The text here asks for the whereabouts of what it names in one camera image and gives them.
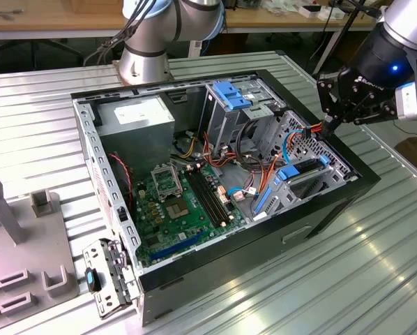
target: blue plastic clip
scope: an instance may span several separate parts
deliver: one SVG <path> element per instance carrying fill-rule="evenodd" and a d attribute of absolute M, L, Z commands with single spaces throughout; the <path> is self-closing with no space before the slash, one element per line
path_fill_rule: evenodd
<path fill-rule="evenodd" d="M 213 89 L 231 110 L 239 110 L 252 105 L 250 101 L 244 99 L 239 89 L 236 89 L 230 82 L 216 82 L 213 84 Z"/>
<path fill-rule="evenodd" d="M 325 155 L 320 155 L 320 162 L 324 165 L 327 166 L 330 162 L 329 158 Z"/>
<path fill-rule="evenodd" d="M 283 180 L 292 178 L 298 174 L 300 172 L 293 165 L 284 166 L 278 171 L 278 175 Z"/>

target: green circuit board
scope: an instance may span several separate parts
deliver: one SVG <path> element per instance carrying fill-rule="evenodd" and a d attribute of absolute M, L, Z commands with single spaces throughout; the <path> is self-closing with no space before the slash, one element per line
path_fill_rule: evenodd
<path fill-rule="evenodd" d="M 216 187 L 220 182 L 211 167 L 206 165 L 200 172 L 211 192 L 218 196 Z M 221 202 L 219 203 L 229 216 L 229 222 L 225 227 L 214 225 L 192 190 L 187 175 L 181 171 L 178 178 L 183 189 L 181 196 L 167 198 L 164 202 L 158 200 L 152 177 L 134 185 L 137 195 L 136 229 L 142 242 L 137 249 L 137 259 L 146 267 L 245 225 L 236 207 L 231 206 L 228 209 Z M 160 180 L 158 188 L 162 190 L 163 185 L 172 187 L 174 181 L 170 176 L 165 177 Z M 161 251 L 176 246 L 179 247 L 174 252 L 157 257 Z"/>

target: ram slot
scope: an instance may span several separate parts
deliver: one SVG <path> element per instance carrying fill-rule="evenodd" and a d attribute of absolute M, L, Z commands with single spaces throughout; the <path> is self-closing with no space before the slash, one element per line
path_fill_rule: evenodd
<path fill-rule="evenodd" d="M 196 198 L 199 200 L 210 218 L 213 226 L 217 228 L 220 227 L 222 223 L 228 223 L 229 216 L 225 212 L 217 197 L 213 194 L 201 172 L 189 173 L 187 175 L 187 180 L 193 192 L 195 192 Z"/>

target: aluminum table surface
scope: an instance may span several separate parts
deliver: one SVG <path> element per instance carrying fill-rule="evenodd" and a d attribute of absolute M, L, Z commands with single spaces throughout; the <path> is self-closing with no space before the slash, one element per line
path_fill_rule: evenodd
<path fill-rule="evenodd" d="M 317 92 L 274 52 L 177 59 L 176 78 L 265 68 L 321 116 Z M 0 334 L 417 334 L 417 172 L 366 127 L 338 135 L 382 180 L 322 234 L 142 328 L 132 308 L 101 321 L 82 249 L 105 237 L 69 94 L 117 87 L 112 66 L 0 75 L 0 180 L 13 200 L 61 197 L 80 294 Z"/>

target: label sticker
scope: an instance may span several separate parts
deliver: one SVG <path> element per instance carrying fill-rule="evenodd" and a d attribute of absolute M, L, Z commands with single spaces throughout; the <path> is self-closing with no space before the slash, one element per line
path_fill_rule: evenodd
<path fill-rule="evenodd" d="M 120 124 L 129 124 L 147 119 L 152 119 L 164 111 L 164 107 L 158 98 L 143 100 L 129 106 L 117 107 L 114 113 Z"/>

